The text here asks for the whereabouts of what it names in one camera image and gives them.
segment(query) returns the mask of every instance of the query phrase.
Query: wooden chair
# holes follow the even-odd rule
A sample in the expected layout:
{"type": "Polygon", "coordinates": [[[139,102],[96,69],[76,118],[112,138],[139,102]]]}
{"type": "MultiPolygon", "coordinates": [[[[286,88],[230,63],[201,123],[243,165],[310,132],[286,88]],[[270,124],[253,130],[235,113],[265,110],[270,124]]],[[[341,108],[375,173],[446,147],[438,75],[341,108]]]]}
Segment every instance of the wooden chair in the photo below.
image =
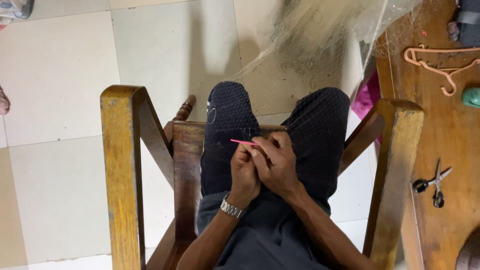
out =
{"type": "MultiPolygon", "coordinates": [[[[190,96],[162,129],[145,87],[110,86],[100,97],[114,270],[175,269],[196,238],[204,123],[186,121],[194,105],[190,96]],[[175,195],[175,219],[146,264],[140,138],[175,195]]],[[[379,270],[394,266],[423,119],[415,103],[382,99],[345,143],[339,175],[383,138],[363,247],[379,270]]],[[[261,126],[263,136],[284,129],[261,126]]]]}

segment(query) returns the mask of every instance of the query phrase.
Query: scissors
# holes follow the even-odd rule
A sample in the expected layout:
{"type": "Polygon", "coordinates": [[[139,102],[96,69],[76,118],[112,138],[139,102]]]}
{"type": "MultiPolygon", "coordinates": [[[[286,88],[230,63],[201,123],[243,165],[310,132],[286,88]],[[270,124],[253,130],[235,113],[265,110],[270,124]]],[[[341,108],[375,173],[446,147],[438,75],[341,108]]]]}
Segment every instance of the scissors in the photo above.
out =
{"type": "Polygon", "coordinates": [[[418,179],[413,183],[413,186],[412,186],[413,191],[415,191],[416,193],[422,193],[425,190],[427,190],[427,188],[430,185],[435,184],[435,194],[433,195],[433,206],[437,208],[442,208],[445,204],[444,194],[440,191],[440,181],[445,176],[447,176],[453,169],[452,167],[449,167],[448,169],[440,173],[440,166],[441,166],[441,162],[440,162],[440,159],[438,159],[435,178],[429,181],[425,179],[418,179]]]}

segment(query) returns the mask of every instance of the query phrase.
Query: man's right hand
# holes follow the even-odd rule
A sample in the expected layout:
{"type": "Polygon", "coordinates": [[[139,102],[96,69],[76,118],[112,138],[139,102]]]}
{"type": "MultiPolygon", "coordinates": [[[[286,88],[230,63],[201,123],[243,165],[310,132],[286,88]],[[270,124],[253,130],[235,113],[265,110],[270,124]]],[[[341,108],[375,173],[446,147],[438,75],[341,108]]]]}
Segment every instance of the man's right hand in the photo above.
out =
{"type": "Polygon", "coordinates": [[[290,136],[286,132],[271,133],[268,140],[255,137],[252,140],[265,152],[251,152],[260,181],[284,200],[304,189],[295,171],[297,157],[293,153],[290,136]]]}

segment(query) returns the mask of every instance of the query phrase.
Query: dark navy pants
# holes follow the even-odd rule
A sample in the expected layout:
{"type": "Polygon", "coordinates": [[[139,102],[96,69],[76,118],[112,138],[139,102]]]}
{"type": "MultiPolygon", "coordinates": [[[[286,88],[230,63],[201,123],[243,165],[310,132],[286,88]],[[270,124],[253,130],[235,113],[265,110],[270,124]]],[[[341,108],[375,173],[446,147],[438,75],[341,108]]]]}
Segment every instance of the dark navy pants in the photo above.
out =
{"type": "MultiPolygon", "coordinates": [[[[344,149],[350,100],[337,88],[323,88],[302,98],[287,126],[297,156],[298,179],[309,195],[328,206],[336,190],[337,172],[344,149]]],[[[260,127],[243,85],[216,85],[207,104],[204,153],[201,159],[202,195],[231,189],[230,160],[238,143],[260,135],[260,127]]]]}

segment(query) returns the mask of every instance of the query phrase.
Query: orange plastic hanger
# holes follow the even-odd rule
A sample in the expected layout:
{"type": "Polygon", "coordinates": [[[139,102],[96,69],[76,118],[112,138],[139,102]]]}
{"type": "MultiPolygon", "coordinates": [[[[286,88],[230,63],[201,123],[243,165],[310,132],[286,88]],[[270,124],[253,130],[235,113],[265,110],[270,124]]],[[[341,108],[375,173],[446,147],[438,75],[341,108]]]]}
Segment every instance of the orange plastic hanger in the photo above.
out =
{"type": "Polygon", "coordinates": [[[445,87],[441,87],[442,92],[446,96],[453,96],[456,93],[457,87],[455,82],[452,79],[452,75],[459,73],[460,71],[466,70],[476,64],[480,64],[480,59],[475,59],[472,63],[469,65],[462,67],[462,68],[442,68],[442,69],[436,69],[433,67],[430,67],[425,61],[423,60],[417,60],[417,56],[415,55],[415,52],[437,52],[437,53],[451,53],[451,52],[466,52],[466,51],[480,51],[480,48],[470,48],[470,49],[425,49],[425,46],[423,44],[420,44],[420,48],[408,48],[405,50],[405,53],[403,56],[405,57],[405,60],[408,62],[417,65],[417,66],[423,66],[425,69],[433,71],[435,73],[441,74],[445,76],[452,86],[452,92],[447,92],[447,89],[445,87]]]}

